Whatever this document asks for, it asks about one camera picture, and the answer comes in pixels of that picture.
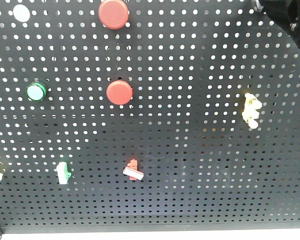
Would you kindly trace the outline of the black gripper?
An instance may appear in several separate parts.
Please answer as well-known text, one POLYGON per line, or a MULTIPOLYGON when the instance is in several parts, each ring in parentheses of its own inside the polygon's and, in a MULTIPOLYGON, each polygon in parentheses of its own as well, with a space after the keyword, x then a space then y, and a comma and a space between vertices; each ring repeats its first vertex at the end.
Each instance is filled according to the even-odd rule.
POLYGON ((261 0, 260 5, 300 49, 300 0, 261 0))

